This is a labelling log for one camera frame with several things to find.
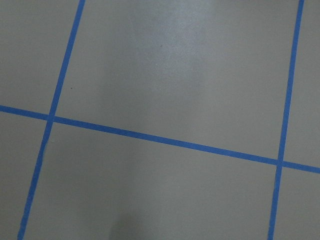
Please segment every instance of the horizontal blue line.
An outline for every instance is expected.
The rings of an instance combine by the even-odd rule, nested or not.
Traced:
[[[48,119],[47,114],[42,114],[42,113],[34,112],[34,111],[22,110],[22,109],[10,107],[10,106],[0,105],[0,112],[9,113],[9,114],[16,114],[16,115],[20,115],[20,116],[24,116],[24,117],[33,118],[33,119],[41,119],[41,120]]]
[[[250,160],[250,161],[264,163],[264,164],[271,164],[271,165],[277,164],[277,160],[272,158],[256,156],[256,155],[251,155],[247,153],[191,143],[187,141],[180,141],[180,140],[175,140],[171,138],[150,135],[146,133],[129,131],[129,130],[124,130],[120,128],[110,127],[110,126],[103,126],[103,125],[88,123],[84,121],[72,120],[64,117],[55,116],[53,121],[56,123],[71,125],[75,127],[84,128],[84,129],[91,129],[91,130],[96,130],[96,131],[116,134],[116,135],[122,135],[122,136],[127,136],[131,138],[136,138],[136,139],[143,139],[143,140],[148,140],[156,143],[168,144],[168,145],[178,146],[178,147],[187,148],[187,149],[194,149],[202,152],[219,154],[219,155],[229,156],[229,157],[238,158],[238,159],[245,159],[245,160]]]
[[[309,166],[289,161],[283,161],[283,167],[320,174],[320,167],[316,166]]]

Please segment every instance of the floor tile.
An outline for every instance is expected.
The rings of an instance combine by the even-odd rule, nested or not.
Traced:
[[[285,159],[320,167],[320,2],[305,1],[298,44]]]
[[[0,105],[49,112],[77,3],[0,2]]]
[[[277,158],[298,1],[88,1],[57,115]]]
[[[283,169],[274,240],[320,236],[320,174]]]
[[[0,112],[0,239],[16,239],[45,122]]]
[[[275,166],[54,124],[25,239],[265,240]]]

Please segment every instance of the gray tile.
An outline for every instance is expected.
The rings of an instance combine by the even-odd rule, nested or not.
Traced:
[[[25,239],[265,240],[275,166],[54,124]]]
[[[320,174],[284,168],[275,240],[316,240],[320,236]]]
[[[0,239],[16,239],[45,122],[0,112]]]
[[[298,1],[88,1],[57,114],[277,158]]]
[[[0,1],[0,105],[49,112],[77,3]]]
[[[320,2],[305,1],[285,159],[320,167]]]

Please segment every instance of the blue grid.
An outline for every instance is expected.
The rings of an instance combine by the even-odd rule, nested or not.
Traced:
[[[104,132],[104,133],[127,136],[131,138],[137,138],[137,139],[147,140],[151,142],[162,143],[162,144],[167,144],[167,145],[172,145],[172,146],[177,146],[177,147],[182,147],[187,149],[193,149],[197,151],[208,152],[208,153],[229,156],[229,157],[243,159],[243,160],[250,160],[254,162],[276,166],[274,190],[273,190],[268,237],[267,237],[267,240],[273,240],[275,225],[276,225],[282,168],[290,168],[290,169],[296,169],[296,170],[320,174],[320,167],[284,161],[291,98],[292,98],[293,83],[294,83],[296,54],[298,49],[298,39],[299,39],[300,24],[302,20],[304,0],[299,0],[299,3],[298,3],[292,48],[291,48],[291,58],[290,58],[290,65],[289,65],[286,98],[285,98],[284,111],[283,111],[281,137],[280,137],[280,144],[279,144],[277,159],[55,116],[84,6],[85,6],[85,0],[79,0],[49,114],[43,114],[39,112],[28,111],[24,109],[0,105],[0,112],[46,121],[46,126],[43,133],[40,150],[37,156],[37,160],[36,160],[36,164],[35,164],[35,168],[32,176],[32,181],[30,184],[27,200],[25,203],[24,212],[21,219],[20,229],[18,232],[17,239],[18,240],[24,239],[28,218],[29,218],[31,206],[33,203],[34,194],[37,188],[37,183],[38,183],[39,175],[42,168],[43,155],[45,152],[45,148],[50,137],[53,123],[60,123],[64,125],[75,126],[79,128],[90,129],[90,130],[95,130],[95,131]]]

